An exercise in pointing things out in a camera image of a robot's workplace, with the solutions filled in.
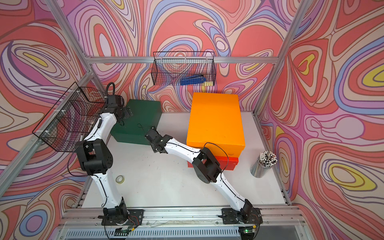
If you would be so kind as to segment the red shoebox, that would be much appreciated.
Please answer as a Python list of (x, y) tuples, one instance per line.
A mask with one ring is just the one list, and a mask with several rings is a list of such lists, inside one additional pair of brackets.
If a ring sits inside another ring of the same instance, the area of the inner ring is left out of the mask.
[(234, 157), (215, 156), (215, 158), (219, 162), (221, 170), (233, 171), (239, 163), (239, 159)]

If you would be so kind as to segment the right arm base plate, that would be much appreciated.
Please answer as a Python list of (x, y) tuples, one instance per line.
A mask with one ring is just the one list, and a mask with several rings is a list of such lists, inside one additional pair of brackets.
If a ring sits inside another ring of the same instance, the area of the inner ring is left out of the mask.
[(232, 208), (223, 208), (221, 209), (221, 214), (218, 215), (218, 217), (223, 220), (224, 225), (261, 225), (263, 223), (262, 214), (259, 208), (250, 208), (246, 211), (236, 211)]

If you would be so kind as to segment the orange shoebox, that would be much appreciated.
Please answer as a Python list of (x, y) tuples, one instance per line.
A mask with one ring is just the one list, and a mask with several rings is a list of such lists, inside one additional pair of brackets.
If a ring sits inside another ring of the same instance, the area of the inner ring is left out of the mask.
[(187, 145), (239, 158), (246, 143), (238, 95), (194, 93)]

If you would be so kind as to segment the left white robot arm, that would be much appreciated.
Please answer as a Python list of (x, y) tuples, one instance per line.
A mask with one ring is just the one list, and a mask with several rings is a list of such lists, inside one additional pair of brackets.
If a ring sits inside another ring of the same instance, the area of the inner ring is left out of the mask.
[(75, 145), (80, 167), (96, 184), (103, 197), (102, 208), (105, 210), (121, 208), (125, 204), (110, 170), (113, 155), (106, 141), (116, 123), (123, 123), (131, 116), (122, 96), (106, 96), (105, 106), (102, 107), (91, 132)]

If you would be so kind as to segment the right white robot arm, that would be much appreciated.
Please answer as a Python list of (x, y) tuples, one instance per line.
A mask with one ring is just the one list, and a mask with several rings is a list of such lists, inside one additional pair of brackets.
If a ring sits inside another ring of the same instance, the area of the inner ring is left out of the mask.
[(203, 183), (215, 186), (238, 215), (243, 218), (250, 215), (253, 209), (251, 202), (241, 196), (229, 183), (220, 163), (207, 147), (202, 149), (189, 147), (169, 135), (160, 135), (154, 127), (148, 130), (145, 138), (154, 153), (175, 155), (192, 164), (197, 177)]

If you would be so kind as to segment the green shoebox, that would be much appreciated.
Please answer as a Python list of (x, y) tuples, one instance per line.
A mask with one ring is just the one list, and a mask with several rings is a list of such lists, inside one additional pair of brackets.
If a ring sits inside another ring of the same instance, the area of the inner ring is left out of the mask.
[(133, 116), (117, 123), (111, 130), (111, 135), (119, 143), (149, 145), (145, 138), (151, 127), (157, 127), (162, 115), (162, 104), (158, 101), (134, 100), (127, 103)]

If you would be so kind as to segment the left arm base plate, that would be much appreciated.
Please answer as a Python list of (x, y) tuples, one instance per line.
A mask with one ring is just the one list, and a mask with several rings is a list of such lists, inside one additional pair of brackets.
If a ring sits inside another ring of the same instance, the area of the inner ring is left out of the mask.
[(143, 222), (143, 209), (104, 209), (103, 215), (98, 216), (103, 226), (140, 226)]

